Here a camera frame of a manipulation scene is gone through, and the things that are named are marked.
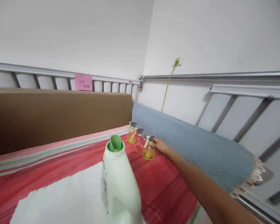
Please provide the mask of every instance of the wall outlet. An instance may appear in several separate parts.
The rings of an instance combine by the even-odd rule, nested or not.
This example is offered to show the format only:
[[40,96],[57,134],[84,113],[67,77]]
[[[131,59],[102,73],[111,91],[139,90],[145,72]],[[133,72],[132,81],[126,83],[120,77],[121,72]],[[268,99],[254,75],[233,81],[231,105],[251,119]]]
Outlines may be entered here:
[[182,64],[183,61],[184,61],[184,57],[183,57],[183,56],[178,56],[178,57],[174,58],[174,59],[173,59],[173,63],[172,63],[172,67],[174,67],[174,64],[175,64],[176,59],[179,60],[179,63],[178,63],[176,66],[181,66],[181,64]]

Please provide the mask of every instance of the pink sticky note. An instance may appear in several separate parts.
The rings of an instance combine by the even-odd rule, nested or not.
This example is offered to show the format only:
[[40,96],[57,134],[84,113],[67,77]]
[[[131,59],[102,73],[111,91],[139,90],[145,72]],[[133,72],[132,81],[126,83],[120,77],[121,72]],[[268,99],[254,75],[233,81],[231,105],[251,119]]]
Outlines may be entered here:
[[75,74],[75,83],[77,90],[92,91],[92,76]]

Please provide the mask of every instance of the red striped bed sheet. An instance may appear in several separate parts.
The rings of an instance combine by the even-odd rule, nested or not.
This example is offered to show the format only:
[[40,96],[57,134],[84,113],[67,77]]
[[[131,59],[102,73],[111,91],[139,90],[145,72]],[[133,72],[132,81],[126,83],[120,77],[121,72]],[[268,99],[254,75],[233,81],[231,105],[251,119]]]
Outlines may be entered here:
[[177,169],[161,153],[147,161],[128,144],[128,126],[0,156],[0,223],[9,223],[18,201],[102,161],[106,143],[118,134],[139,186],[148,224],[187,223],[197,200]]

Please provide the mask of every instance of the spray bottle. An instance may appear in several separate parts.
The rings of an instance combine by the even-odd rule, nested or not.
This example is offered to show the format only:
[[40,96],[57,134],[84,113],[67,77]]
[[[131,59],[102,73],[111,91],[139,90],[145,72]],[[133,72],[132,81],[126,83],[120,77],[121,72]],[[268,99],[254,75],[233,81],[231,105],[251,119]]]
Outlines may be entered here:
[[142,137],[142,132],[144,130],[141,129],[141,128],[138,128],[137,130],[137,136],[136,136],[136,139],[135,139],[135,142],[133,144],[133,148],[134,148],[134,151],[135,152],[140,152],[141,149],[143,149],[143,145],[144,145],[144,140],[143,140],[143,137]]
[[146,138],[147,138],[147,141],[142,150],[142,155],[143,155],[144,159],[153,160],[155,158],[156,149],[155,149],[155,147],[150,146],[148,143],[153,143],[154,136],[148,135]]
[[135,130],[136,124],[137,124],[136,122],[130,123],[130,127],[132,126],[132,128],[128,131],[128,136],[127,136],[128,143],[130,143],[130,144],[135,142],[136,137],[135,137],[134,133],[136,133],[136,130]]

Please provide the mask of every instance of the hand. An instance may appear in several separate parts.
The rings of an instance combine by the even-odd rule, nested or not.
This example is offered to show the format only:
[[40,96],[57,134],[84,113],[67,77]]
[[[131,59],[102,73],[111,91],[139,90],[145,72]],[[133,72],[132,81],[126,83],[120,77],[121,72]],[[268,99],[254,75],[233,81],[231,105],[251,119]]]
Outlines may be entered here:
[[165,155],[167,154],[168,150],[171,149],[168,145],[165,144],[165,142],[158,138],[154,138],[153,141],[154,143],[150,143],[150,145],[156,147],[161,153]]

